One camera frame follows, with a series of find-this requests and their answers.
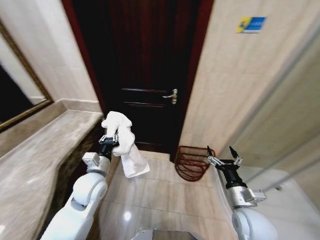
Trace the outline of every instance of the marble countertop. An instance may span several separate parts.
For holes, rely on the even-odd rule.
[[[37,237],[59,167],[101,117],[67,110],[0,158],[0,240]]]

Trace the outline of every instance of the white towel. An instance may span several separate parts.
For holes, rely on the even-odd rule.
[[[110,111],[101,123],[106,129],[106,136],[113,137],[118,129],[119,146],[112,150],[115,156],[121,156],[124,175],[127,178],[150,171],[148,162],[142,157],[135,145],[135,135],[131,132],[132,122],[122,113]]]

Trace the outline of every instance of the mirror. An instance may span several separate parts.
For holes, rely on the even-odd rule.
[[[52,103],[0,20],[0,132]]]

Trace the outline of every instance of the tiled floor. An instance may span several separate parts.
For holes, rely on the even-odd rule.
[[[130,240],[154,228],[194,232],[206,240],[237,239],[219,211],[209,175],[188,182],[173,163],[147,160],[150,172],[134,178],[123,175],[119,158],[111,161],[109,188],[88,239]]]

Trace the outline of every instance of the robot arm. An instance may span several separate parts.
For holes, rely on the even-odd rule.
[[[82,157],[87,174],[79,177],[65,206],[52,218],[41,240],[85,240],[94,221],[94,213],[105,196],[106,175],[112,149],[119,145],[118,136],[102,136],[99,153],[86,152]]]
[[[271,222],[252,209],[258,202],[267,199],[267,196],[262,190],[247,187],[237,173],[243,159],[231,146],[230,151],[234,160],[220,160],[213,156],[209,146],[207,147],[208,161],[222,171],[225,177],[225,188],[234,207],[232,224],[239,240],[277,240],[278,233]]]

